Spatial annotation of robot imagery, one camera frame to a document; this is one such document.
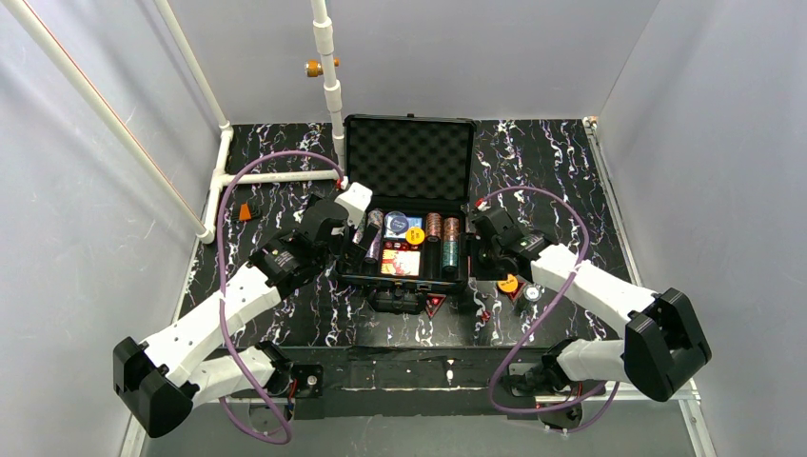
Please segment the black poker set case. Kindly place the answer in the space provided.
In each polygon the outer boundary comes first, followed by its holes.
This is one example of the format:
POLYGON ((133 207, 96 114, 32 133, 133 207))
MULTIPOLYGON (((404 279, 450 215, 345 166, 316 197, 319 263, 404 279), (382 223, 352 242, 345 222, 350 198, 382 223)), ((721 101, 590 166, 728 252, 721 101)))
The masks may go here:
POLYGON ((417 277, 380 273, 384 238, 376 264, 363 261, 357 268, 338 264, 339 278, 357 287, 377 312, 426 313, 427 294, 461 295, 467 286, 470 261, 465 245, 466 206, 470 201, 471 162, 477 124, 464 118, 435 118, 351 114, 344 120, 347 177, 372 192, 366 215, 380 209, 385 216, 400 211, 423 218, 430 212, 460 220, 459 265, 452 274, 442 271, 442 240, 420 245, 421 271, 417 277))

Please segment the black red all-in triangle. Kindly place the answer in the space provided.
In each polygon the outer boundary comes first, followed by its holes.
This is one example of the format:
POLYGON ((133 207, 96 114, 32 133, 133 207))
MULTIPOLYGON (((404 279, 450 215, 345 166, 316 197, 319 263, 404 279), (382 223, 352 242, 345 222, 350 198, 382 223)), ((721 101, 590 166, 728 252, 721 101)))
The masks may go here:
POLYGON ((440 310, 447 296, 444 294, 430 293, 426 295, 424 310, 430 319, 440 310))

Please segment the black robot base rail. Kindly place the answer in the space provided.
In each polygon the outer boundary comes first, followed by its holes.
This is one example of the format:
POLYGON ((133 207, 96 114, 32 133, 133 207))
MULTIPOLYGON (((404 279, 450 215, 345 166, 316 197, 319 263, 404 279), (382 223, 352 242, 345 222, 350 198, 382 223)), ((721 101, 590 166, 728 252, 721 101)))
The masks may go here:
MULTIPOLYGON (((496 387, 494 399, 510 407, 534 407, 537 396, 566 395, 560 387, 535 384, 519 390, 516 381, 536 367, 548 348, 521 349, 496 387)), ((487 397, 490 377, 509 348, 278 348, 262 342, 239 352, 254 377, 286 418, 298 421, 382 415, 475 416, 508 414, 495 410, 487 397)), ((223 393, 246 401, 260 400, 225 348, 203 359, 190 385, 198 386, 196 404, 217 400, 223 393)))

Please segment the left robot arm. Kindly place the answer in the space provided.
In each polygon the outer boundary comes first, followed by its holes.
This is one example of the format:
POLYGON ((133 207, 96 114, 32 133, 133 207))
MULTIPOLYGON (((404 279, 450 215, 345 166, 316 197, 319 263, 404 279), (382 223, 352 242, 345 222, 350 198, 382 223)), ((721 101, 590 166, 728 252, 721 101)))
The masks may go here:
POLYGON ((293 364, 272 343, 237 350, 235 330, 313 282, 334 260, 361 260, 350 241, 372 199, 354 183, 335 198, 314 197, 301 223, 253 252, 225 288, 141 342, 112 352, 113 387, 148 436, 167 435, 198 406, 256 389, 267 398, 301 386, 293 364))

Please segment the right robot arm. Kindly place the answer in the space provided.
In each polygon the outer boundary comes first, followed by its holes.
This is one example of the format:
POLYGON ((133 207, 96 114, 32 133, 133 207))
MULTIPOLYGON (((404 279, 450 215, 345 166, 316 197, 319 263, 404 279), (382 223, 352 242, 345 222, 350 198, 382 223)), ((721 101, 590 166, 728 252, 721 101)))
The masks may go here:
POLYGON ((691 300, 669 288, 636 286, 581 260, 548 235, 529 230, 503 208, 478 203, 471 212, 473 272, 485 280, 514 276, 555 291, 593 312, 616 340, 566 338, 521 373, 499 384, 519 394, 559 391, 583 381, 621 382, 644 396, 669 400, 712 359, 691 300))

